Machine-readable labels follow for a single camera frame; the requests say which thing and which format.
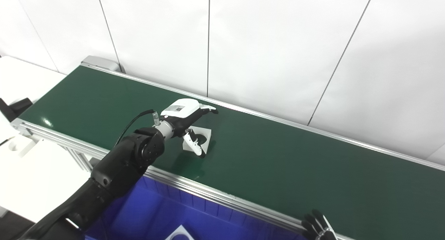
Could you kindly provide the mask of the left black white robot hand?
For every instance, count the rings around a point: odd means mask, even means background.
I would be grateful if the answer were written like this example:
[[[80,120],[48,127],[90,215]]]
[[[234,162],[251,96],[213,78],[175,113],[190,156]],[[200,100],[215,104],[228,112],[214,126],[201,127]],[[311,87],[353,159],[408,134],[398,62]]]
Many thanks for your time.
[[[161,112],[160,125],[155,127],[161,131],[165,139],[183,138],[191,150],[203,159],[206,152],[199,144],[191,126],[209,112],[218,114],[217,108],[203,105],[195,99],[178,99]]]

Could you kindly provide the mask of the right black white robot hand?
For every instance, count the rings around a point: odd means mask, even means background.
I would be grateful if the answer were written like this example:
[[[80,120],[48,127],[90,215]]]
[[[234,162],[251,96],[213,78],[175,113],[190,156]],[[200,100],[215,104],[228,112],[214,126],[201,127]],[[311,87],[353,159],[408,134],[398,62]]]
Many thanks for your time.
[[[304,228],[302,235],[307,240],[338,240],[333,227],[319,210],[313,209],[310,214],[305,214],[301,225]]]

